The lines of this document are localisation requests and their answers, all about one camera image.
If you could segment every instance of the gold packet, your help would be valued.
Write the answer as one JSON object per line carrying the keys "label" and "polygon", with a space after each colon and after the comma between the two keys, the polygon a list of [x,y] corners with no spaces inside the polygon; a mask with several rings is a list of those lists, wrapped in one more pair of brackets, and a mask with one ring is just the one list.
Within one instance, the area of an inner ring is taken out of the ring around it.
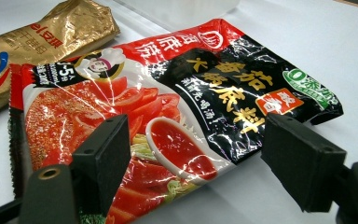
{"label": "gold packet", "polygon": [[119,33],[109,7],[68,0],[42,20],[0,35],[0,108],[9,99],[11,63],[54,63],[96,50]]}

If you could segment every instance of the white bowl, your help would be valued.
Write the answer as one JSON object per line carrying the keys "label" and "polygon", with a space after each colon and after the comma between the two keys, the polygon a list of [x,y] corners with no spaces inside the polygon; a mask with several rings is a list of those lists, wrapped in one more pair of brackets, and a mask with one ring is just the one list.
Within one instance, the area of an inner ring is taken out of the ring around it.
{"label": "white bowl", "polygon": [[146,139],[163,166],[196,185],[203,185],[235,167],[172,119],[150,120],[146,126]]}

